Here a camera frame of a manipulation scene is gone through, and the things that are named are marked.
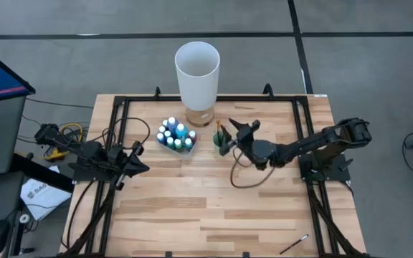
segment black desk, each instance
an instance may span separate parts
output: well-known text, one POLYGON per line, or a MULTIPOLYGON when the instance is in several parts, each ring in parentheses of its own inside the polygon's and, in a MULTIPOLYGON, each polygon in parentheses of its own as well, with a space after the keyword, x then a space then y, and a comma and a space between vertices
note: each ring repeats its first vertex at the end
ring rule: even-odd
MULTIPOLYGON (((25 97, 0 101, 0 219, 4 219, 9 212, 19 208, 24 176, 70 193, 74 188, 71 178, 14 154, 24 104, 25 97)), ((9 217, 13 227, 7 244, 12 246, 6 248, 2 257, 7 257, 9 252, 13 254, 14 250, 20 248, 21 231, 15 218, 16 213, 9 217)))

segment cork base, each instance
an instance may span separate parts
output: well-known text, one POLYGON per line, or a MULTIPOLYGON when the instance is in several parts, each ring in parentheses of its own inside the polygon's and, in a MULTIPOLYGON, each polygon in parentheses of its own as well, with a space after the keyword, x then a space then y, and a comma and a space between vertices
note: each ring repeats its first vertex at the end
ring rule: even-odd
POLYGON ((193 111, 186 109, 187 121, 196 127, 204 127, 210 124, 214 118, 214 108, 211 107, 203 111, 193 111))

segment white bottle cap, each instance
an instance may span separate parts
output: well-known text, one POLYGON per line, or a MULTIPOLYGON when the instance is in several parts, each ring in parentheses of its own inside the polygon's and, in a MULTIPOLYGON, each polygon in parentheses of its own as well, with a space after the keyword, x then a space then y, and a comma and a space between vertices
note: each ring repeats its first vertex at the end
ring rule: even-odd
POLYGON ((168 119, 168 123, 169 123, 170 125, 174 125, 175 122, 176 122, 176 120, 175 120, 174 117, 171 117, 171 118, 168 119))

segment bottle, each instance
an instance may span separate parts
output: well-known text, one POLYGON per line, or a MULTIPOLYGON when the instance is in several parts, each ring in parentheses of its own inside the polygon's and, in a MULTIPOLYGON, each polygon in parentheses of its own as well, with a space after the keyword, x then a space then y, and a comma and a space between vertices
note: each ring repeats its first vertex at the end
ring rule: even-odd
POLYGON ((165 135, 165 139, 168 139, 168 137, 171 137, 171 132, 170 131, 165 131, 165 133, 163 133, 165 135))
POLYGON ((172 135, 176 135, 176 126, 178 126, 178 120, 174 117, 168 119, 168 129, 172 135))
POLYGON ((192 149, 192 140, 190 138, 187 138, 184 141, 184 147, 186 147, 187 151, 191 151, 191 149, 192 149))
POLYGON ((165 137, 163 136, 163 133, 158 133, 157 134, 157 141, 158 141, 158 143, 165 145, 165 137))
POLYGON ((173 149, 173 150, 175 149, 175 144, 174 144, 172 137, 168 137, 166 139, 166 146, 169 147, 170 149, 173 149))
POLYGON ((181 123, 178 124, 178 126, 176 126, 176 137, 180 140, 186 140, 186 136, 187 136, 186 126, 184 126, 181 123))
POLYGON ((165 127, 165 129, 168 130, 168 120, 164 120, 164 121, 162 122, 162 125, 165 127))
POLYGON ((192 145, 195 144, 197 140, 197 134, 194 131, 190 131, 188 137, 192 140, 192 145))
POLYGON ((183 151, 183 143, 181 142, 181 140, 179 139, 175 140, 175 149, 176 151, 179 151, 179 152, 183 151))

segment wooden table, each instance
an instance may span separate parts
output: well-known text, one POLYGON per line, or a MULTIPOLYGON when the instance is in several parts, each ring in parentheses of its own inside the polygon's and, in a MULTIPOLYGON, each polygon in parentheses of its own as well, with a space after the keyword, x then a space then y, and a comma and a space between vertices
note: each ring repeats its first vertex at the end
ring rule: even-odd
MULTIPOLYGON (((108 127, 113 98, 114 95, 97 96, 88 139, 98 137, 108 127)), ((328 98, 309 95, 308 100, 315 131, 333 125, 328 98)), ((231 133, 235 134, 236 130, 227 118, 241 123, 259 119, 261 126, 255 138, 276 143, 297 140, 293 109, 288 102, 217 102, 214 108, 215 118, 222 119, 231 133)), ((250 252, 252 257, 279 257, 278 253, 289 244, 309 234, 308 239, 284 256, 316 256, 307 190, 300 179, 297 159, 278 168, 260 187, 233 188, 229 172, 234 159, 232 154, 221 157, 215 151, 212 143, 215 124, 205 128, 192 128, 188 124, 201 135, 189 160, 161 149, 155 142, 154 135, 162 120, 175 116, 186 124, 184 112, 181 102, 131 103, 128 116, 142 118, 151 127, 151 137, 144 144, 146 150, 141 156, 151 169, 126 178, 124 189, 117 192, 106 255, 162 257, 166 251, 172 251, 176 257, 239 257, 243 252, 250 252)), ((300 114, 306 136, 302 108, 300 114)), ((129 120, 124 146, 142 140, 146 133, 143 123, 129 120)), ((238 166, 235 181, 242 185, 255 183, 265 173, 254 167, 238 166)), ((86 185, 76 185, 68 221, 86 185)), ((352 245, 365 252, 350 191, 338 182, 326 185, 334 221, 352 245)), ((82 233, 90 220, 95 189, 96 184, 80 204, 72 227, 72 240, 82 233)), ((322 227, 329 252, 331 248, 323 222, 322 227)), ((98 250, 100 234, 101 224, 95 232, 94 251, 98 250)))

